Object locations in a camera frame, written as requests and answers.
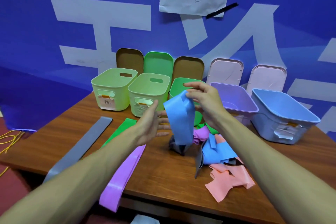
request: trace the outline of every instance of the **person's left hand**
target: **person's left hand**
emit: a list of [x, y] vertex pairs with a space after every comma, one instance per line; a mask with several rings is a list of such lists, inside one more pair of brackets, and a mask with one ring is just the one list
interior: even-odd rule
[[137, 146], [144, 145], [151, 141], [156, 136], [168, 136], [169, 132], [158, 132], [158, 130], [170, 129], [168, 118], [160, 118], [167, 115], [166, 111], [156, 112], [159, 102], [157, 100], [149, 107], [143, 116], [136, 123], [137, 129], [140, 132], [140, 137], [137, 141]]

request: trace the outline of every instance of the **yellow rope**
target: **yellow rope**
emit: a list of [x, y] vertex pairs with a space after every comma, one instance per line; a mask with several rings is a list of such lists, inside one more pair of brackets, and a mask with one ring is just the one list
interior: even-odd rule
[[[2, 136], [0, 136], [0, 140], [4, 139], [4, 138], [7, 138], [7, 137], [12, 137], [13, 139], [12, 140], [9, 140], [7, 142], [4, 142], [4, 143], [0, 143], [0, 144], [6, 144], [6, 143], [10, 143], [9, 146], [7, 146], [5, 149], [3, 149], [0, 154], [2, 154], [3, 152], [7, 153], [8, 149], [13, 146], [17, 141], [20, 140], [20, 138], [23, 136], [24, 132], [20, 131], [17, 135], [7, 135], [11, 132], [14, 132], [16, 130], [11, 130], [11, 131], [8, 131], [7, 133], [3, 134]], [[0, 174], [0, 177], [8, 170], [9, 167], [6, 167], [5, 170]]]

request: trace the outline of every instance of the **white lid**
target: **white lid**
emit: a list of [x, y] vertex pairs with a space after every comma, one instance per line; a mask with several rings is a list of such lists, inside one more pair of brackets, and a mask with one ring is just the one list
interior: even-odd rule
[[252, 95], [252, 89], [282, 91], [287, 77], [282, 67], [258, 65], [252, 69], [246, 91]]
[[214, 59], [210, 64], [207, 84], [211, 85], [212, 82], [220, 82], [239, 85], [243, 69], [244, 65], [239, 60]]

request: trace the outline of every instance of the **wooden table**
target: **wooden table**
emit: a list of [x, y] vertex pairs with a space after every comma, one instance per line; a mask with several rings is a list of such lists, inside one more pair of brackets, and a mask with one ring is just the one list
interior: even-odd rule
[[[98, 150], [125, 118], [137, 119], [130, 108], [122, 112], [100, 110], [94, 94], [90, 94], [28, 139], [19, 141], [0, 156], [0, 162], [45, 175], [100, 116], [112, 117], [113, 122], [85, 156]], [[253, 223], [284, 223], [258, 185], [248, 190], [235, 187], [217, 203], [204, 186], [212, 181], [210, 168], [204, 167], [194, 179], [198, 146], [193, 145], [182, 157], [168, 150], [169, 138], [155, 138], [146, 146], [125, 195]], [[293, 146], [267, 143], [336, 188], [336, 144], [317, 127]]]

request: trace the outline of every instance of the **purple bin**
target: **purple bin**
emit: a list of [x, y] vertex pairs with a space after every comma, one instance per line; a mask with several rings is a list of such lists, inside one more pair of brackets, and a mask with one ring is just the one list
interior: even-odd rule
[[219, 82], [212, 82], [211, 86], [218, 90], [224, 108], [243, 125], [250, 124], [252, 116], [259, 112], [259, 108], [243, 87]]

